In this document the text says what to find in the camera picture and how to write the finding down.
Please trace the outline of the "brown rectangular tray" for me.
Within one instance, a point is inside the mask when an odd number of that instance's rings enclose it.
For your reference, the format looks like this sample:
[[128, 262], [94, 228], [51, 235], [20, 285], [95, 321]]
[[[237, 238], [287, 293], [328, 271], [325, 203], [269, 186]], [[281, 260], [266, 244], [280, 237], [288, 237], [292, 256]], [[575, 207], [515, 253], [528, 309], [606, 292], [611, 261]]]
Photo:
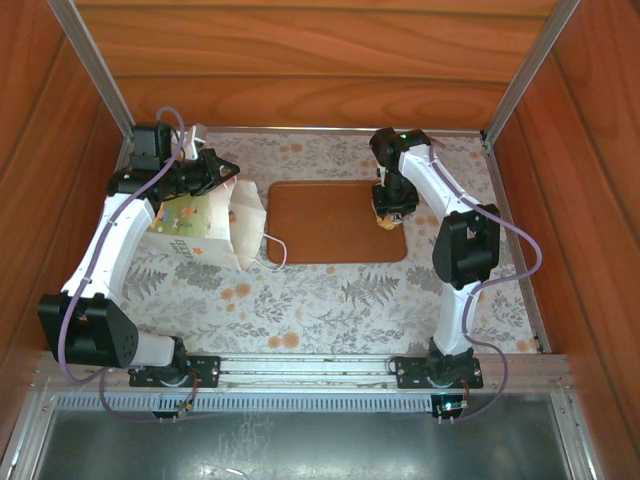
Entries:
[[274, 263], [393, 263], [407, 256], [404, 230], [376, 221], [371, 180], [280, 181], [267, 200], [267, 256]]

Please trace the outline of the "white printed paper bag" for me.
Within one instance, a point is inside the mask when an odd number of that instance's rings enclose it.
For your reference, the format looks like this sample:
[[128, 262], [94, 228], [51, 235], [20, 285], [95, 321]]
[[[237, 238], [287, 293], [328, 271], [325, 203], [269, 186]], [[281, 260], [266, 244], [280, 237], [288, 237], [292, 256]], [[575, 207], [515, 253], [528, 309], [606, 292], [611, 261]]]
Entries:
[[263, 240], [280, 246], [281, 260], [267, 269], [281, 270], [286, 244], [266, 233], [267, 211], [256, 184], [232, 179], [203, 196], [183, 196], [162, 203], [143, 241], [157, 252], [231, 270], [259, 263]]

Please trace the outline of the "floral patterned table mat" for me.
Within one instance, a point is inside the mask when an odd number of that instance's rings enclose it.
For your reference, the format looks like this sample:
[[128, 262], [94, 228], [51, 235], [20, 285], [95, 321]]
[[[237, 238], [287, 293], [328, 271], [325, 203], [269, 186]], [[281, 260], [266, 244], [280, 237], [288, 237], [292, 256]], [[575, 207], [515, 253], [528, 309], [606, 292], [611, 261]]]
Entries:
[[[369, 180], [367, 135], [212, 132], [209, 146], [260, 193], [281, 180]], [[421, 204], [404, 226], [407, 257], [392, 264], [290, 265], [260, 257], [248, 271], [174, 260], [141, 243], [123, 310], [142, 329], [211, 353], [421, 355], [438, 324], [442, 286], [431, 263], [439, 225]]]

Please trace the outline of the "circuit board with green light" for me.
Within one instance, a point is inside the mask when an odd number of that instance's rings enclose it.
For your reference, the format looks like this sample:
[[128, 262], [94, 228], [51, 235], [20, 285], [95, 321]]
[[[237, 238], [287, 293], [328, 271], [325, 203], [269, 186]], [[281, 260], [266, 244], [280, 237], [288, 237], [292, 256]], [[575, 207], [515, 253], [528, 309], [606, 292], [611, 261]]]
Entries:
[[461, 394], [437, 394], [431, 396], [432, 415], [439, 420], [458, 418], [468, 407], [468, 400]]

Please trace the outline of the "reflective steel sheet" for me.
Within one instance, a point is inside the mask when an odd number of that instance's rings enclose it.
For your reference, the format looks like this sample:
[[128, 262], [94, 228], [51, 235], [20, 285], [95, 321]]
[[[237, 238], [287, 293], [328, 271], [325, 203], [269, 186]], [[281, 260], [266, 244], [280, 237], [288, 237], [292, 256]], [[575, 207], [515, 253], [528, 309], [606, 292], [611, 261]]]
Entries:
[[416, 413], [218, 413], [133, 424], [56, 414], [37, 480], [568, 480], [544, 397], [451, 425]]

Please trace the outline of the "thin aluminium cross rail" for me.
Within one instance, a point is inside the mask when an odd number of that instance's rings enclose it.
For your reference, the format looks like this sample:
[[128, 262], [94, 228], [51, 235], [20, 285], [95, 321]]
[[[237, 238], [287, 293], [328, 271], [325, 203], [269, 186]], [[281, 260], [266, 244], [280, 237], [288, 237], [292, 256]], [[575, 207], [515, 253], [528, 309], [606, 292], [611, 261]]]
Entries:
[[[373, 134], [378, 127], [373, 128], [345, 128], [345, 127], [295, 127], [295, 126], [207, 126], [207, 132], [211, 133], [296, 133], [296, 134], [339, 134], [339, 135], [365, 135]], [[423, 128], [428, 136], [436, 137], [475, 137], [483, 135], [481, 130], [472, 129], [428, 129]]]

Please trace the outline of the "aluminium frame post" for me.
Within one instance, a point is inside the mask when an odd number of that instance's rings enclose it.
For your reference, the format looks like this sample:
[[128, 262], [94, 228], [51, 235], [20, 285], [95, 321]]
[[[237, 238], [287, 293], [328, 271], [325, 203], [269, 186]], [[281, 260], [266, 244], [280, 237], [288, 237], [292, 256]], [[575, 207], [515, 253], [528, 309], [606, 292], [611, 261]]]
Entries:
[[131, 139], [133, 116], [74, 0], [47, 0], [47, 3], [120, 132]]
[[493, 147], [527, 88], [549, 55], [581, 0], [558, 0], [530, 51], [516, 71], [486, 129], [484, 144]]

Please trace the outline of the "wide aluminium base rail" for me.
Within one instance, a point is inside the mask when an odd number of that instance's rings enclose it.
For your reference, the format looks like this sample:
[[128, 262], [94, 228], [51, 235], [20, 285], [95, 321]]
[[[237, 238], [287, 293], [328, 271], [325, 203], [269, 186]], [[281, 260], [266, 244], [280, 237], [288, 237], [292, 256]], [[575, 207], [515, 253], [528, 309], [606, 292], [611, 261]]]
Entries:
[[[222, 353], [221, 373], [215, 389], [203, 392], [233, 393], [391, 393], [398, 391], [391, 374], [391, 358], [382, 354], [233, 354]], [[495, 393], [503, 379], [503, 362], [497, 354], [476, 354], [484, 387], [472, 393]], [[550, 393], [575, 387], [568, 361], [556, 354], [507, 354], [508, 379], [504, 393]], [[135, 391], [126, 371], [106, 378], [107, 392]], [[33, 391], [98, 391], [98, 380], [84, 386], [69, 383], [51, 353], [44, 353], [30, 385]]]

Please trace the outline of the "aluminium lower frame rail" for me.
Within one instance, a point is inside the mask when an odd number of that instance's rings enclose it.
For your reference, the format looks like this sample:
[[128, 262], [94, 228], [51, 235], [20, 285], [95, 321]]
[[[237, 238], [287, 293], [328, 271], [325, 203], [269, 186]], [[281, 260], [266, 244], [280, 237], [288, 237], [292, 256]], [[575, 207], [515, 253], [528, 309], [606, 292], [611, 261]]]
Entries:
[[27, 394], [0, 464], [0, 480], [33, 480], [55, 410], [56, 395]]
[[568, 391], [550, 394], [567, 468], [572, 480], [604, 480], [595, 445], [577, 397]]

